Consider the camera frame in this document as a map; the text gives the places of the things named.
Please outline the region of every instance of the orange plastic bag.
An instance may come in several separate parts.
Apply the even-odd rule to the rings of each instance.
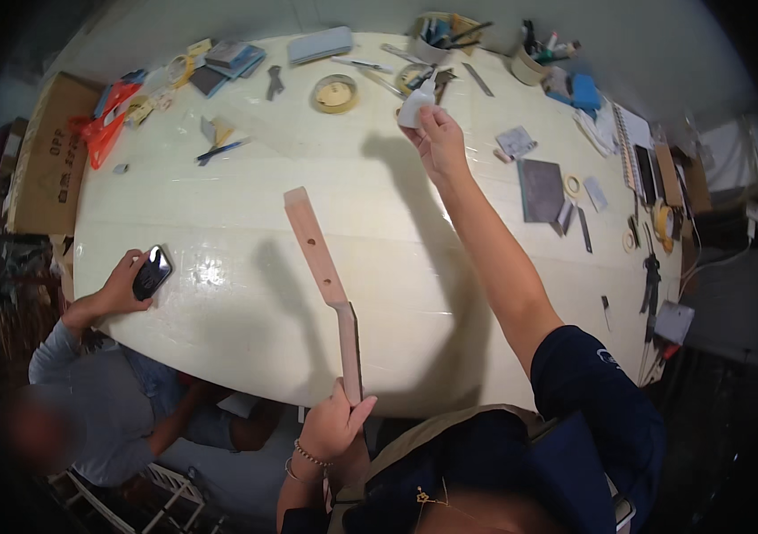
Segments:
[[[103,114],[99,118],[93,121],[89,117],[79,116],[69,119],[70,131],[79,134],[85,140],[92,169],[98,169],[103,165],[121,134],[126,111],[118,114],[118,106],[140,88],[141,84],[117,82],[109,91]]]

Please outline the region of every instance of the white table surface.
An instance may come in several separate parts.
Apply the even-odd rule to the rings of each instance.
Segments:
[[[284,213],[283,193],[305,186],[358,316],[363,383],[379,397],[379,415],[428,416],[476,403],[535,409],[533,391],[501,333],[449,217],[398,131],[401,100],[357,70],[328,60],[292,67],[289,37],[258,42],[268,57],[248,80],[205,99],[191,85],[167,111],[124,129],[105,165],[82,183],[74,248],[74,292],[99,289],[122,254],[160,243],[174,273],[145,313],[107,320],[108,335],[201,379],[291,404],[313,406],[340,375],[337,320],[310,276]],[[406,37],[354,34],[351,57],[401,69],[379,49],[406,48]],[[573,110],[521,84],[505,58],[477,49],[454,52],[459,76],[441,105],[465,132],[474,178],[533,259],[558,315],[608,347],[625,373],[640,380],[645,315],[644,247],[622,249],[633,212],[620,157],[604,158],[572,119]],[[461,62],[473,65],[487,97]],[[266,70],[280,65],[286,87],[266,101]],[[344,73],[360,102],[328,115],[309,106],[320,78]],[[391,75],[384,75],[391,80]],[[232,139],[252,136],[205,167],[194,157],[210,143],[201,115],[235,123]],[[491,151],[495,135],[523,125],[539,146],[528,157],[559,163],[563,174],[597,176],[609,206],[596,213],[586,192],[593,254],[576,220],[565,238],[523,221],[514,164]],[[113,174],[128,163],[126,174]],[[642,220],[649,215],[641,212]],[[664,254],[660,300],[678,294],[681,244]],[[612,310],[604,319],[601,295]]]

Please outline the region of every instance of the bracelet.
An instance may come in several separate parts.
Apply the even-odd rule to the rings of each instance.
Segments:
[[[320,465],[320,467],[322,467],[323,469],[328,469],[329,467],[333,465],[330,461],[320,461],[314,458],[313,456],[311,456],[310,454],[308,454],[304,449],[302,449],[302,446],[299,445],[298,438],[296,438],[296,441],[294,441],[292,444],[296,446],[296,450],[299,451],[299,454],[303,455],[305,458],[314,462],[315,464]]]
[[[328,474],[326,470],[322,469],[322,476],[318,478],[317,480],[302,480],[301,478],[297,477],[296,475],[292,474],[292,456],[287,458],[287,461],[284,462],[284,471],[287,472],[288,475],[290,475],[290,478],[295,480],[296,482],[301,482],[302,484],[322,484],[322,481],[325,480],[326,475]]]

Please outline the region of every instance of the smartphone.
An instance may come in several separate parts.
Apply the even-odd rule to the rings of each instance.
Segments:
[[[147,258],[145,264],[138,270],[138,274],[135,275],[135,280],[133,280],[135,298],[143,301],[146,298],[152,297],[157,289],[159,289],[159,286],[170,275],[171,262],[169,262],[168,256],[165,255],[162,246],[154,245],[150,249],[150,257]]]

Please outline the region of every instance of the white squeeze bottle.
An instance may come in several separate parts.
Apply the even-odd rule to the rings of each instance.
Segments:
[[[407,128],[420,128],[421,125],[421,108],[423,106],[432,106],[435,104],[435,75],[438,74],[438,68],[433,70],[433,75],[425,80],[420,87],[412,91],[408,98],[403,102],[403,107],[399,110],[397,124]]]

